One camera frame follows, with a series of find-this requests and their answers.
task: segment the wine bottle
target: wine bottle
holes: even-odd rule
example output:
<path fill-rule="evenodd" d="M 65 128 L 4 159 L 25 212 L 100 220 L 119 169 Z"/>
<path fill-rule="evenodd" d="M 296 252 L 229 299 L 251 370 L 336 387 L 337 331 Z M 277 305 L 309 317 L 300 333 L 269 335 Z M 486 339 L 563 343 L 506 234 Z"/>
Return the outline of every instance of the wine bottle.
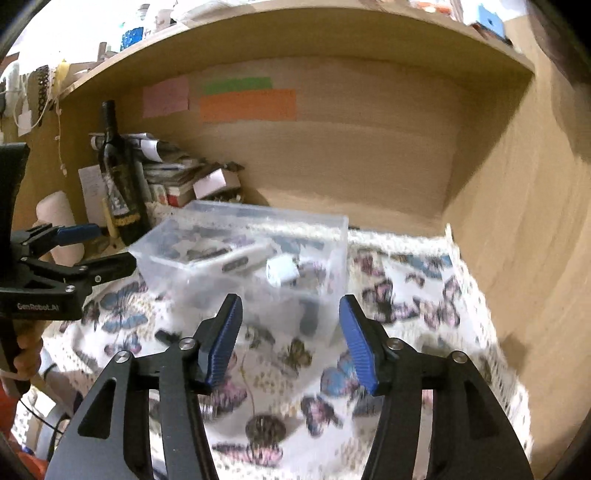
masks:
<path fill-rule="evenodd" d="M 107 203 L 123 243 L 131 245 L 149 230 L 147 213 L 135 176 L 131 146 L 117 131 L 115 102 L 103 102 L 102 109 L 105 143 L 100 149 L 99 164 Z"/>

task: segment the white paper sheet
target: white paper sheet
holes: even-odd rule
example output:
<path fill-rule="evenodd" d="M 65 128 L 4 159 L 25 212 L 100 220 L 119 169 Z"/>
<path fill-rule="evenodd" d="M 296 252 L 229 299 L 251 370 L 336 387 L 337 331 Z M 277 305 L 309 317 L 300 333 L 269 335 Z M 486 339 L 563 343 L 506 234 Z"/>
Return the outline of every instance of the white paper sheet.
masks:
<path fill-rule="evenodd" d="M 105 214 L 103 212 L 102 199 L 106 196 L 105 181 L 100 173 L 100 167 L 93 165 L 91 167 L 78 170 L 80 183 L 82 184 L 82 195 L 84 195 L 84 205 L 86 214 L 90 223 L 96 223 L 100 227 L 107 226 Z"/>

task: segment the white cylinder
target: white cylinder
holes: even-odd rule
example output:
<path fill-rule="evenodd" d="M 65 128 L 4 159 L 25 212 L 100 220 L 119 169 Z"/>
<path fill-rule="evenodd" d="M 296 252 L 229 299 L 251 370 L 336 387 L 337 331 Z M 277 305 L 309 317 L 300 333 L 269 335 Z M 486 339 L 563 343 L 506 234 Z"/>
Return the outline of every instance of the white cylinder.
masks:
<path fill-rule="evenodd" d="M 51 223 L 53 226 L 73 226 L 76 224 L 68 197 L 62 191 L 48 195 L 37 204 L 37 218 L 42 222 Z M 84 257 L 84 245 L 55 247 L 51 250 L 51 256 L 56 264 L 71 267 Z"/>

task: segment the wine bottle label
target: wine bottle label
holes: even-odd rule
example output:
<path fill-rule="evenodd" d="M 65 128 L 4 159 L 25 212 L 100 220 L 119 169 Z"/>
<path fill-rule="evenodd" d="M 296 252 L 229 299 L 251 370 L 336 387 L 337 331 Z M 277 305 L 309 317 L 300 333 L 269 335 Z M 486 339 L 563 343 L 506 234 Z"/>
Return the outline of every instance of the wine bottle label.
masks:
<path fill-rule="evenodd" d="M 114 218 L 113 223 L 116 226 L 126 226 L 135 222 L 139 222 L 140 219 L 141 217 L 139 216 L 139 213 L 133 213 L 131 215 L 127 215 L 121 218 Z"/>
<path fill-rule="evenodd" d="M 121 195 L 121 191 L 115 184 L 115 181 L 111 176 L 111 172 L 106 171 L 103 173 L 103 178 L 105 179 L 105 184 L 107 187 L 107 198 L 109 201 L 109 206 L 111 207 L 111 213 L 115 217 L 127 215 L 129 213 L 129 207 L 123 198 L 123 195 Z"/>

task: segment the pink sticky note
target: pink sticky note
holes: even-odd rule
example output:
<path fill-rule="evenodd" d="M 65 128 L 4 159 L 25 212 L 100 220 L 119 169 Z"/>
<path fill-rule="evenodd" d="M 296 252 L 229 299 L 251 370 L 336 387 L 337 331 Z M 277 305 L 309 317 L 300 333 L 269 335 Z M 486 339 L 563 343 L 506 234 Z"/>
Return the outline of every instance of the pink sticky note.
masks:
<path fill-rule="evenodd" d="M 144 87 L 144 118 L 189 110 L 189 78 L 186 75 Z"/>

